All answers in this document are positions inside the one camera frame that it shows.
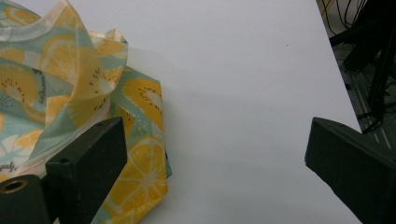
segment wire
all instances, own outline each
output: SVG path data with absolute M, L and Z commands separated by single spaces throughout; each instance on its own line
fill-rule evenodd
M 352 23 L 347 22 L 347 12 L 349 11 L 350 2 L 352 2 L 352 0 L 349 0 L 346 5 L 346 11 L 344 13 L 344 22 L 346 23 L 346 25 L 351 26 L 351 25 L 353 25 L 353 22 Z
M 356 8 L 356 14 L 355 14 L 355 16 L 353 17 L 353 22 L 352 22 L 352 24 L 355 24 L 355 22 L 356 22 L 356 19 L 359 17 L 359 15 L 361 14 L 361 10 L 363 9 L 363 7 L 364 7 L 364 5 L 366 5 L 366 0 L 358 0 L 357 1 L 357 8 Z
M 367 133 L 375 131 L 377 128 L 381 127 L 381 125 L 383 124 L 383 121 L 384 120 L 382 120 L 382 119 L 377 119 L 369 127 L 367 127 L 365 130 L 363 130 L 363 132 L 361 132 L 361 133 L 367 134 Z
M 370 117 L 372 115 L 373 115 L 372 112 L 368 112 L 368 113 L 360 114 L 360 115 L 356 116 L 356 118 L 357 119 L 364 119 L 364 118 Z
M 327 6 L 324 4 L 324 0 L 321 0 L 323 7 L 324 7 L 324 13 L 326 14 L 326 21 L 327 21 L 327 25 L 329 26 L 329 30 L 336 35 L 336 33 L 332 30 L 332 27 L 330 26 L 330 21 L 329 21 L 329 15 L 327 14 Z
M 338 17 L 340 18 L 341 23 L 346 29 L 349 29 L 349 27 L 346 26 L 346 24 L 343 21 L 343 17 L 341 16 L 341 11 L 340 11 L 340 5 L 338 4 L 338 0 L 335 1 L 337 3 L 337 11 L 338 11 Z

